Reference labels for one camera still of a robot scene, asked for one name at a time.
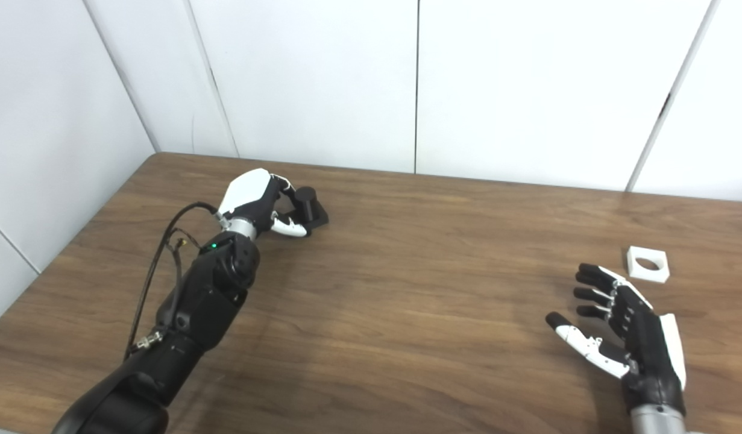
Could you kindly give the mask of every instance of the black cable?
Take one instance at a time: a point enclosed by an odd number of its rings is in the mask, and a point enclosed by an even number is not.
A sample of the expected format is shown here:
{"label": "black cable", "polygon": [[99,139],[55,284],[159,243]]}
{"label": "black cable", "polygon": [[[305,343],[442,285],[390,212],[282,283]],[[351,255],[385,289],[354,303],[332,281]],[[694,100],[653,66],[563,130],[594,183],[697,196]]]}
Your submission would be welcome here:
{"label": "black cable", "polygon": [[175,223],[180,220],[181,217],[183,217],[186,212],[194,209],[194,208],[204,208],[207,211],[210,212],[210,214],[217,214],[218,209],[209,203],[204,203],[203,201],[197,201],[197,203],[192,203],[191,205],[183,207],[180,211],[178,211],[177,214],[175,214],[175,217],[170,220],[170,223],[167,225],[167,228],[165,228],[165,233],[162,235],[162,239],[159,240],[159,245],[156,247],[156,252],[154,253],[154,258],[151,259],[151,266],[148,268],[148,273],[145,275],[145,282],[143,283],[143,289],[140,292],[140,299],[137,301],[137,309],[136,313],[134,313],[134,318],[132,319],[132,327],[130,328],[130,335],[127,340],[127,346],[125,347],[125,358],[124,360],[127,360],[131,354],[131,347],[134,343],[134,337],[136,337],[137,333],[137,325],[140,322],[140,316],[143,313],[143,305],[145,304],[145,297],[148,295],[148,288],[151,286],[151,279],[154,277],[154,272],[156,272],[156,266],[159,263],[159,257],[162,256],[162,250],[165,249],[165,245],[169,242],[170,234],[172,234],[172,229],[175,227]]}
{"label": "black cable", "polygon": [[191,244],[194,244],[194,247],[197,247],[197,249],[202,249],[202,247],[200,246],[200,243],[197,241],[197,239],[195,239],[193,236],[191,236],[190,233],[187,233],[186,231],[182,230],[181,228],[175,228],[174,230],[172,230],[172,233],[170,233],[170,238],[172,238],[172,234],[174,234],[174,233],[185,234],[186,238],[189,239],[189,242],[191,242]]}
{"label": "black cable", "polygon": [[172,258],[175,260],[175,289],[172,291],[172,310],[170,311],[170,322],[167,324],[167,327],[170,328],[175,327],[175,317],[178,315],[178,302],[180,301],[181,296],[181,278],[183,278],[183,270],[181,270],[180,253],[178,252],[178,249],[183,245],[183,242],[185,242],[183,238],[179,239],[175,249],[170,252],[172,253]]}

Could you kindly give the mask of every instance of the wall seam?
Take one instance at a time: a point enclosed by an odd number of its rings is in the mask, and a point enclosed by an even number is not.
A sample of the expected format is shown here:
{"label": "wall seam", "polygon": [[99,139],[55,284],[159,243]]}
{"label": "wall seam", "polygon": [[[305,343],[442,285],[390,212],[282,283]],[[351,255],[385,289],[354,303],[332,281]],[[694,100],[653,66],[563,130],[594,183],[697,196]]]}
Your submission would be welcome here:
{"label": "wall seam", "polygon": [[17,246],[16,246],[15,244],[14,244],[14,242],[12,242],[12,239],[10,239],[10,238],[9,238],[9,237],[7,236],[7,234],[6,234],[6,233],[4,233],[4,231],[2,231],[2,230],[1,230],[1,227],[0,227],[0,235],[1,235],[2,237],[4,237],[4,239],[5,239],[5,240],[6,240],[7,242],[8,242],[8,244],[9,244],[9,245],[10,245],[10,246],[12,247],[12,249],[14,249],[14,250],[15,250],[15,252],[17,252],[17,253],[18,253],[18,255],[20,255],[20,258],[22,258],[22,259],[23,259],[23,261],[25,261],[25,263],[26,263],[26,264],[28,264],[28,266],[29,266],[29,267],[31,267],[31,269],[32,269],[32,270],[34,270],[34,272],[35,272],[35,274],[36,274],[36,275],[39,275],[39,274],[41,274],[40,270],[39,270],[39,269],[38,269],[38,268],[37,268],[37,267],[36,267],[36,266],[35,266],[35,265],[34,265],[34,264],[33,264],[33,263],[31,262],[31,259],[27,258],[27,256],[26,256],[26,255],[25,255],[25,254],[24,254],[24,253],[22,252],[22,250],[20,250],[20,249],[19,249],[19,248],[18,248],[18,247],[17,247]]}
{"label": "wall seam", "polygon": [[207,79],[209,81],[211,91],[213,91],[213,98],[216,100],[216,104],[218,106],[218,110],[220,111],[221,118],[222,120],[224,120],[225,134],[227,135],[228,139],[231,141],[231,145],[234,148],[236,157],[240,159],[241,154],[239,153],[239,147],[236,145],[236,140],[234,139],[234,132],[232,132],[231,130],[231,124],[228,123],[228,115],[227,115],[227,111],[225,110],[224,100],[221,98],[221,93],[218,89],[218,83],[216,82],[216,76],[213,73],[213,67],[211,67],[210,65],[210,58],[207,55],[207,50],[205,49],[205,41],[202,39],[202,33],[200,32],[200,27],[197,24],[197,17],[194,15],[194,8],[191,6],[190,0],[183,0],[183,6],[186,9],[186,14],[189,18],[189,24],[191,25],[191,30],[192,30],[192,33],[194,34],[194,41],[197,42],[197,48],[200,51],[200,57],[202,58],[202,63],[205,66],[205,72],[207,75]]}
{"label": "wall seam", "polygon": [[122,82],[122,86],[125,88],[125,93],[127,93],[127,97],[129,98],[130,104],[132,104],[132,109],[137,115],[137,120],[139,120],[141,126],[143,126],[143,131],[145,131],[145,135],[148,137],[148,141],[151,142],[151,147],[154,148],[154,152],[161,152],[162,151],[161,146],[159,146],[159,143],[157,143],[156,138],[153,135],[153,132],[151,132],[151,130],[148,128],[147,124],[145,123],[145,120],[143,119],[143,114],[140,112],[139,109],[137,109],[139,105],[137,104],[136,97],[134,97],[134,90],[132,90],[132,86],[129,83],[127,75],[119,67],[118,62],[116,61],[116,58],[114,58],[114,55],[111,52],[111,47],[109,47],[108,42],[105,40],[103,36],[103,32],[100,29],[100,23],[98,23],[98,20],[95,19],[95,14],[92,13],[92,6],[89,5],[89,0],[81,0],[81,3],[84,4],[84,8],[87,9],[87,15],[89,16],[90,21],[92,21],[92,25],[93,27],[95,27],[95,32],[98,33],[98,37],[100,38],[100,41],[103,42],[103,48],[105,49],[106,53],[108,53],[108,58],[111,60],[111,63],[114,66],[114,70],[116,71],[116,74],[119,76],[119,81]]}
{"label": "wall seam", "polygon": [[417,0],[417,84],[414,90],[414,175],[417,173],[418,159],[418,46],[420,45],[421,0]]}

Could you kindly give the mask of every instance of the wooden table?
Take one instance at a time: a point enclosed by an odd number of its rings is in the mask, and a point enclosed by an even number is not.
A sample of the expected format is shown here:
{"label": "wooden table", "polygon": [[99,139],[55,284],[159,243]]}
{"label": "wooden table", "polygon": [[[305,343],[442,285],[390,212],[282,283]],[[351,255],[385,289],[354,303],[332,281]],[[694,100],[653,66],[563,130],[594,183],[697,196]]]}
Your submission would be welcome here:
{"label": "wooden table", "polygon": [[[618,381],[544,317],[575,319],[580,262],[625,273],[640,245],[668,252],[668,283],[637,284],[679,318],[688,428],[742,432],[742,203],[178,154],[151,157],[0,319],[0,427],[49,432],[117,367],[167,221],[261,165],[315,187],[330,225],[260,239],[257,283],[170,431],[630,432]],[[181,227],[215,232],[202,211]],[[173,274],[162,261],[142,330]]]}

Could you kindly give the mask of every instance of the robotic arm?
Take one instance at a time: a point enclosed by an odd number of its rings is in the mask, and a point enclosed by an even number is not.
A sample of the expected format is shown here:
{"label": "robotic arm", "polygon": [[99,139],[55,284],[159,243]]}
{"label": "robotic arm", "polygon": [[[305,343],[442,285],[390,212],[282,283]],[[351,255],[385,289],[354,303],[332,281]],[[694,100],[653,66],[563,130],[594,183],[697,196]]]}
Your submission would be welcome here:
{"label": "robotic arm", "polygon": [[[294,211],[281,215],[285,195]],[[259,168],[228,185],[216,217],[222,231],[206,242],[156,313],[156,325],[125,362],[68,409],[53,434],[162,434],[166,407],[205,352],[224,337],[260,261],[255,240],[268,230],[304,237],[329,219],[315,190]]]}
{"label": "robotic arm", "polygon": [[586,337],[557,312],[547,314],[547,324],[586,360],[620,379],[636,434],[687,432],[683,399],[687,372],[676,317],[655,314],[632,284],[603,267],[580,264],[575,278],[595,288],[575,288],[574,296],[596,303],[577,307],[577,313],[606,321],[624,348]]}

